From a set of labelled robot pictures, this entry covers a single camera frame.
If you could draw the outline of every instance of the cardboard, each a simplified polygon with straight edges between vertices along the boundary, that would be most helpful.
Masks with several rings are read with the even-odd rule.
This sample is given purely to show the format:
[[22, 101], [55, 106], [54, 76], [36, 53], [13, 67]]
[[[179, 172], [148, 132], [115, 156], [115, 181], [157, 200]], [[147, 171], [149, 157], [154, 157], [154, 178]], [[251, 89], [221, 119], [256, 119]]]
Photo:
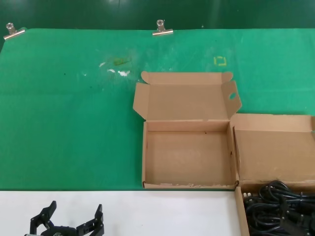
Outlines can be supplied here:
[[235, 114], [230, 72], [141, 76], [133, 108], [146, 119], [145, 188], [235, 189], [242, 236], [250, 235], [242, 193], [275, 179], [315, 192], [315, 117]]
[[230, 118], [241, 107], [232, 73], [148, 73], [133, 108], [144, 123], [145, 188], [234, 189]]
[[249, 236], [242, 193], [256, 193], [275, 179], [297, 192], [315, 192], [315, 118], [236, 114], [239, 186], [235, 190], [241, 234]]

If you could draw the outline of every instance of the green tablecloth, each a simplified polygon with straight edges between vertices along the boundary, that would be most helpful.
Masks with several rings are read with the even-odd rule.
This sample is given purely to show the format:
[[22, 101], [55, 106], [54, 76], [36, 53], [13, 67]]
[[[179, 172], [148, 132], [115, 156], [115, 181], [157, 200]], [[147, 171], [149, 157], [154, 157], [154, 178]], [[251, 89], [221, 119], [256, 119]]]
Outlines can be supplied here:
[[141, 189], [143, 70], [232, 71], [241, 113], [315, 115], [315, 29], [30, 29], [0, 53], [0, 189]]

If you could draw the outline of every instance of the white table surface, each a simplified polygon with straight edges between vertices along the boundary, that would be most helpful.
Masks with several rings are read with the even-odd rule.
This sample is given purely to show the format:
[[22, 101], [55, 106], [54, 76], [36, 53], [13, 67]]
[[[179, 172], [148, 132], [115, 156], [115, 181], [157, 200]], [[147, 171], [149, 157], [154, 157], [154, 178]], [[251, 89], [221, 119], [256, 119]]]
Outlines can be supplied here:
[[241, 235], [234, 193], [199, 191], [1, 191], [1, 234], [28, 234], [30, 219], [53, 200], [55, 226], [77, 227], [93, 219], [102, 204], [105, 236]]

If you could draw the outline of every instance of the yellow mark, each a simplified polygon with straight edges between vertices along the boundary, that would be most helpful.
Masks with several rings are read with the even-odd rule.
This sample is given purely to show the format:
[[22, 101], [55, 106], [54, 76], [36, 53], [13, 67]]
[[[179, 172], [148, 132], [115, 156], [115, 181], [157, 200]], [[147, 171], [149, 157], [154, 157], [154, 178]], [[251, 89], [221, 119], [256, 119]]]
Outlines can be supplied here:
[[219, 63], [218, 66], [226, 66], [226, 58], [225, 57], [222, 57], [222, 56], [214, 57], [215, 65], [217, 65], [217, 60], [218, 61], [223, 61], [223, 63]]

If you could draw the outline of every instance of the box flap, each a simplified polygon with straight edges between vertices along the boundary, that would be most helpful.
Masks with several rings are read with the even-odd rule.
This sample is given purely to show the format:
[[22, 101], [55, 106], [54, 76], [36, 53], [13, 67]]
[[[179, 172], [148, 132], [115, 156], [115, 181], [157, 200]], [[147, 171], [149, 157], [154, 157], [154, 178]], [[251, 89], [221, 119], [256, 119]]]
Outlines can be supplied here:
[[173, 184], [149, 184], [146, 183], [145, 181], [142, 182], [143, 187], [147, 188], [147, 189], [229, 189], [229, 190], [234, 190], [236, 188], [237, 184], [233, 184], [233, 185], [211, 185], [211, 186], [207, 186], [207, 185], [173, 185]]
[[229, 120], [241, 107], [232, 73], [149, 73], [134, 110], [146, 120]]
[[315, 180], [312, 116], [236, 114], [240, 183]]

